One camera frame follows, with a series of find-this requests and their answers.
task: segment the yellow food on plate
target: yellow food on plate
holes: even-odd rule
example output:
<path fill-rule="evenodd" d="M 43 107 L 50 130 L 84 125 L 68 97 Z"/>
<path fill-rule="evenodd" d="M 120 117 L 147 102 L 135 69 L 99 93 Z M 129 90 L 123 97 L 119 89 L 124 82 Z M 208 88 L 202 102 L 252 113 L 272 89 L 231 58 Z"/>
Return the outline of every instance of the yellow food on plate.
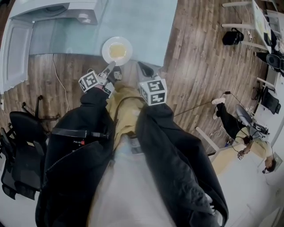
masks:
<path fill-rule="evenodd" d="M 110 57 L 112 59 L 123 58 L 126 55 L 126 48 L 122 44 L 113 44 L 110 46 Z"/>

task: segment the light blue tabletop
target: light blue tabletop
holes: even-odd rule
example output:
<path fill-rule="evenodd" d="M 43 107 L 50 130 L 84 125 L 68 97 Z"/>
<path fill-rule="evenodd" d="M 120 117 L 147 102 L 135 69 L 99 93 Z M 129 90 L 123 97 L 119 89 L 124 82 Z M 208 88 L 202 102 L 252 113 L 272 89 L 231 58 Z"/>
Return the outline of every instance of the light blue tabletop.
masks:
<path fill-rule="evenodd" d="M 177 0 L 109 0 L 98 25 L 77 19 L 36 22 L 30 54 L 101 55 L 105 41 L 122 36 L 133 46 L 132 60 L 163 66 Z"/>

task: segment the black bag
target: black bag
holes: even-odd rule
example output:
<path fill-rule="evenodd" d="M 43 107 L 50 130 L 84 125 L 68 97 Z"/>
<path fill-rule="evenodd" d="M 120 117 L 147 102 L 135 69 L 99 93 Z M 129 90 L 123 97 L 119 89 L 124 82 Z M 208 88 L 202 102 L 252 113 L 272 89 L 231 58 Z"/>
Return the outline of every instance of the black bag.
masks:
<path fill-rule="evenodd" d="M 226 32 L 226 34 L 222 39 L 224 45 L 237 45 L 240 41 L 243 40 L 244 40 L 244 34 L 234 27 L 232 28 L 232 31 Z"/>

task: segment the white plate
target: white plate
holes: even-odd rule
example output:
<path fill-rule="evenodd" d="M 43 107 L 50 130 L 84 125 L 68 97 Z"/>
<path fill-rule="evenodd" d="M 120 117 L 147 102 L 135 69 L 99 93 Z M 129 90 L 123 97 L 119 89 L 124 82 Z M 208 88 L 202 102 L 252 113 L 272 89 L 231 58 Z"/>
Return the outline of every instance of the white plate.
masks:
<path fill-rule="evenodd" d="M 123 45 L 126 48 L 125 56 L 122 58 L 112 58 L 110 56 L 110 47 L 112 45 Z M 127 63 L 132 56 L 132 52 L 133 52 L 133 48 L 132 48 L 131 43 L 123 37 L 110 38 L 108 41 L 105 42 L 105 44 L 103 45 L 103 49 L 102 49 L 103 59 L 107 63 L 111 63 L 112 61 L 115 61 L 116 66 L 122 66 L 125 63 Z"/>

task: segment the wooden floor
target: wooden floor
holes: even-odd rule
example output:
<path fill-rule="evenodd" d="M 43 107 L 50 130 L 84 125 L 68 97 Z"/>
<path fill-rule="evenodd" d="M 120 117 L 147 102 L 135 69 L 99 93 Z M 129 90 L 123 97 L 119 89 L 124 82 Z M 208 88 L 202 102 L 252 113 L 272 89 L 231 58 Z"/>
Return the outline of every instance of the wooden floor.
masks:
<path fill-rule="evenodd" d="M 216 93 L 221 90 L 231 91 L 246 107 L 254 108 L 255 101 L 253 87 L 256 86 L 256 78 L 263 78 L 266 64 L 253 55 L 254 49 L 247 46 L 224 46 L 222 37 L 226 30 L 221 23 L 248 23 L 253 21 L 245 8 L 236 7 L 239 17 L 233 8 L 223 8 L 222 3 L 227 0 L 179 0 L 172 33 L 165 58 L 165 65 L 161 69 L 161 75 L 167 81 L 169 90 L 167 104 L 175 114 L 211 101 Z M 0 24 L 3 26 L 3 12 L 0 9 Z M 255 41 L 261 44 L 252 33 Z M 82 95 L 78 79 L 86 74 L 89 68 L 101 71 L 106 64 L 99 57 L 85 55 L 54 55 L 58 75 L 67 89 L 69 110 L 80 105 Z M 36 96 L 44 96 L 40 108 L 42 117 L 54 117 L 57 114 L 63 116 L 66 113 L 67 103 L 65 91 L 60 86 L 55 76 L 52 65 L 52 55 L 30 56 L 28 67 L 28 80 L 10 89 L 4 94 L 5 113 L 21 110 L 21 103 L 26 102 L 31 110 L 34 110 Z M 123 80 L 136 86 L 136 65 L 130 62 L 123 67 Z M 231 96 L 227 96 L 227 105 Z M 228 112 L 235 113 L 235 105 L 238 101 L 232 98 Z M 208 135 L 219 129 L 220 120 L 213 120 L 214 107 L 207 104 L 192 111 L 175 117 L 175 122 L 184 130 L 198 135 L 195 127 L 199 126 Z M 47 124 L 50 130 L 55 123 Z M 0 111 L 0 125 L 5 127 L 6 120 L 3 111 Z M 213 140 L 220 146 L 225 145 L 226 135 L 223 133 Z"/>

